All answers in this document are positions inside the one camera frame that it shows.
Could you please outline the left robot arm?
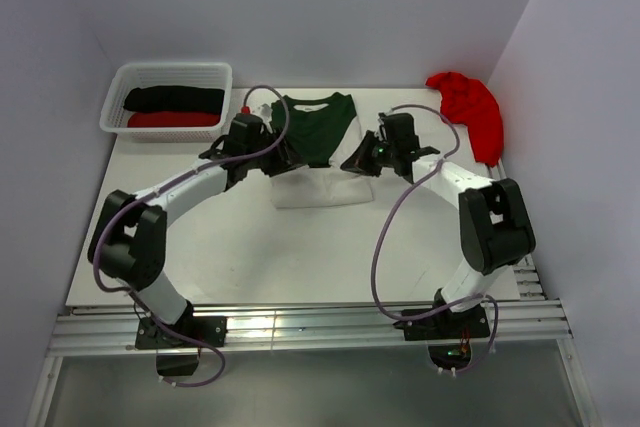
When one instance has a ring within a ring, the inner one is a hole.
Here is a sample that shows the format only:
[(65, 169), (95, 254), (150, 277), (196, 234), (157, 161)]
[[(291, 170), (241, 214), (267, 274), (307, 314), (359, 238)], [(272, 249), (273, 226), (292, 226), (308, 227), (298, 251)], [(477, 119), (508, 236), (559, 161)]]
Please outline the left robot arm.
[(284, 128), (268, 128), (253, 114), (236, 115), (228, 133), (185, 171), (136, 193), (115, 190), (106, 197), (87, 253), (96, 284), (105, 292), (124, 291), (146, 307), (170, 345), (187, 344), (196, 321), (193, 305), (164, 272), (169, 227), (251, 170), (274, 177), (303, 165)]

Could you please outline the white and green t shirt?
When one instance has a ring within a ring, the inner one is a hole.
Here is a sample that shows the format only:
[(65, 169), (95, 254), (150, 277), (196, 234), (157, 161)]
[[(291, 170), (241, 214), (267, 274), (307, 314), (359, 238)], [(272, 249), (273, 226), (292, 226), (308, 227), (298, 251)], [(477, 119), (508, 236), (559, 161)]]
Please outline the white and green t shirt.
[(289, 123), (285, 140), (302, 161), (301, 167), (271, 179), (275, 208), (341, 207), (374, 200), (367, 178), (341, 169), (363, 140), (351, 95), (335, 92), (323, 99), (286, 96), (263, 110), (273, 128)]

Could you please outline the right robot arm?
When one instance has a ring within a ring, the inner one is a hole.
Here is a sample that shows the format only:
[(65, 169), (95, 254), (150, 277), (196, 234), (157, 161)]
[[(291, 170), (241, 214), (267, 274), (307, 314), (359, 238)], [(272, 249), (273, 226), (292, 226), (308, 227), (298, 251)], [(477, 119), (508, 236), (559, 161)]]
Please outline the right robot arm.
[[(451, 158), (461, 147), (461, 139), (450, 121), (445, 122), (454, 138), (450, 150), (442, 153), (432, 146), (421, 146), (414, 118), (403, 108), (381, 113), (378, 130), (364, 134), (341, 169), (378, 177), (383, 169), (389, 168), (410, 184), (391, 208), (376, 241), (370, 269), (371, 294), (386, 317), (413, 324), (433, 317), (435, 330), (452, 337), (466, 326), (466, 312), (492, 300), (488, 290), (507, 267), (533, 252), (536, 239), (516, 181), (491, 179), (453, 163)], [(462, 260), (439, 290), (441, 306), (421, 314), (395, 314), (382, 304), (378, 295), (378, 261), (395, 215), (409, 195), (420, 188), (428, 189), (456, 209)]]

